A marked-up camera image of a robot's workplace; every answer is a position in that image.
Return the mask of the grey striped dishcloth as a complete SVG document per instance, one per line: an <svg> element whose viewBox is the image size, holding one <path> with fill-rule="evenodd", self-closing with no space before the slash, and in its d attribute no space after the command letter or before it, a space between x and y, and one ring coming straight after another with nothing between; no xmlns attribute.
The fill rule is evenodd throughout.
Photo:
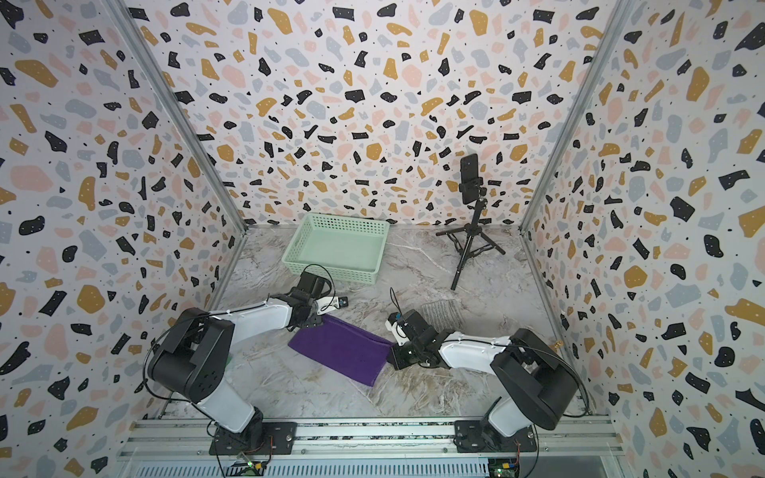
<svg viewBox="0 0 765 478"><path fill-rule="evenodd" d="M460 302L455 299L438 300L422 305L418 312L438 332L445 330L462 331L465 327Z"/></svg>

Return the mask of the purple cloth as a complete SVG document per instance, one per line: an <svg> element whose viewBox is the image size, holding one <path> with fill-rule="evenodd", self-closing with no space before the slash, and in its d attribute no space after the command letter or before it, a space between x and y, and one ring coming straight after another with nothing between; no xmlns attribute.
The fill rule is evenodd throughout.
<svg viewBox="0 0 765 478"><path fill-rule="evenodd" d="M394 344L331 315L301 329L289 342L296 353L364 386L373 386Z"/></svg>

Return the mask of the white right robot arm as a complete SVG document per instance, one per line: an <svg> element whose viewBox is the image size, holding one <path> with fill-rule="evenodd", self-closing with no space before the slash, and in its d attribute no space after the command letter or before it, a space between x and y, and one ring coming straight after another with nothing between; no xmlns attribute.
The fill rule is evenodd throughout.
<svg viewBox="0 0 765 478"><path fill-rule="evenodd" d="M506 396L492 404L484 422L502 437L531 425L555 429L580 389L573 368L528 329L498 338L438 332L415 310L390 314L386 328L396 339L388 361L397 370L416 364L498 378Z"/></svg>

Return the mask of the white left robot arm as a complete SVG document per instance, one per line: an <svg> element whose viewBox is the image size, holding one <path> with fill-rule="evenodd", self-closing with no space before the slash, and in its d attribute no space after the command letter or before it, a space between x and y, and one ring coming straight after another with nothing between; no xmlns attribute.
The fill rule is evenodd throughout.
<svg viewBox="0 0 765 478"><path fill-rule="evenodd" d="M256 408L224 378L234 347L272 331L320 326L334 298L331 280L304 272L288 293L253 306L222 312L190 308L153 346L145 375L223 429L241 433L255 420Z"/></svg>

